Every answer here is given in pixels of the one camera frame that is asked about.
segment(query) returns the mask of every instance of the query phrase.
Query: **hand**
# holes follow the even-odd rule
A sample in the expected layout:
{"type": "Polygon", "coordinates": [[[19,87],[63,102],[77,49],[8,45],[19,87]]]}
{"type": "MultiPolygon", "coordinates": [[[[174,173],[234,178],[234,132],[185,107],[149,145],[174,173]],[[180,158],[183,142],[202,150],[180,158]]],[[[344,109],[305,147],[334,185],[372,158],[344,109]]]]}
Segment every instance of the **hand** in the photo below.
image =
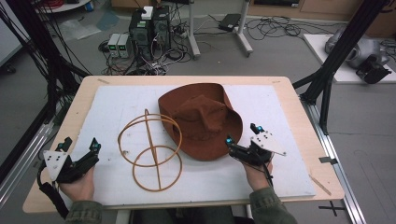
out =
{"type": "Polygon", "coordinates": [[[71,184],[60,184],[61,191],[67,195],[73,202],[92,201],[94,166],[81,179],[71,184]]]}
{"type": "MultiPolygon", "coordinates": [[[[247,172],[247,182],[254,191],[258,189],[265,189],[270,187],[270,184],[268,183],[268,180],[263,172],[264,168],[262,166],[256,167],[257,169],[260,170],[258,171],[253,167],[250,167],[244,163],[242,164],[244,165],[245,171],[247,172]]],[[[271,173],[273,169],[272,163],[271,162],[268,163],[267,167],[268,167],[268,171],[271,173]]]]}

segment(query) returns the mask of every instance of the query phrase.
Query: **sleeve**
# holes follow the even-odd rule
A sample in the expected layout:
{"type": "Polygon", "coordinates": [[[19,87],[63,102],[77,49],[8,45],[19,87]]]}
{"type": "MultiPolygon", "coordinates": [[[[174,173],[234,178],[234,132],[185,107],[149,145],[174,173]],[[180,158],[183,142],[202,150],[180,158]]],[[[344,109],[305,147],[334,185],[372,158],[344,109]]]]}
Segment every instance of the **sleeve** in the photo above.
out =
{"type": "Polygon", "coordinates": [[[297,223],[279,200],[273,188],[259,189],[250,194],[251,213],[256,224],[297,223]]]}
{"type": "Polygon", "coordinates": [[[96,224],[102,222],[103,206],[97,202],[74,202],[66,217],[66,224],[96,224]]]}

